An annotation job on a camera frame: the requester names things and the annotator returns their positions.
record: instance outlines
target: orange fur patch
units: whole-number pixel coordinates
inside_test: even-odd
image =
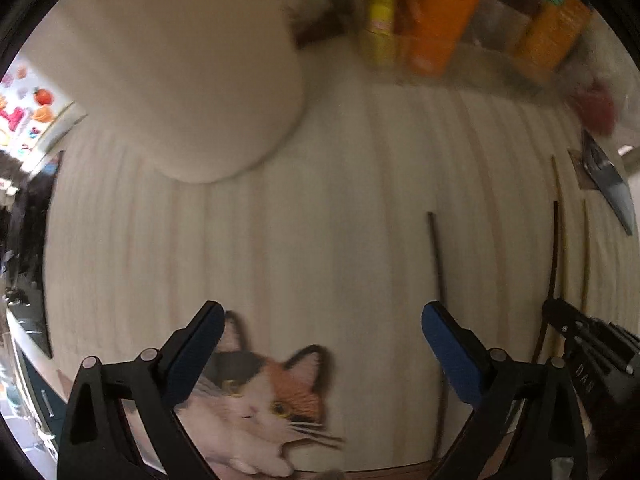
[[[286,402],[296,415],[308,416],[316,422],[320,420],[320,396],[303,382],[295,379],[281,364],[267,359],[265,367],[278,400]]]

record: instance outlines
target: screw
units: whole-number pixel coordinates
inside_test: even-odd
[[[82,368],[93,368],[97,362],[98,359],[94,356],[85,357],[82,361]]]
[[[140,359],[143,361],[153,361],[158,355],[158,350],[155,348],[147,348],[140,353]]]
[[[489,350],[489,357],[494,361],[501,363],[507,360],[507,352],[502,348],[491,348],[491,350]]]
[[[551,358],[551,365],[553,368],[564,368],[564,359],[554,356]]]

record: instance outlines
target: white cylinder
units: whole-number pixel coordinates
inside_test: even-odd
[[[279,0],[61,0],[24,53],[94,120],[184,182],[257,162],[302,110]]]

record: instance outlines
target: cat eye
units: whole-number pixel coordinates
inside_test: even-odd
[[[242,397],[242,386],[233,379],[222,381],[222,389],[232,397]]]
[[[280,418],[287,418],[291,414],[291,406],[286,402],[275,400],[271,403],[271,411],[273,415],[279,416]]]

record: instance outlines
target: cat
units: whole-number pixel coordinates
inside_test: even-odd
[[[340,442],[322,431],[319,390],[327,359],[326,349],[318,345],[303,348],[284,363],[251,352],[238,317],[227,312],[222,338],[176,414],[212,468],[225,465],[249,475],[289,476],[293,468],[282,457],[284,444],[311,440],[338,447]],[[143,457],[152,457],[137,412],[129,413]]]

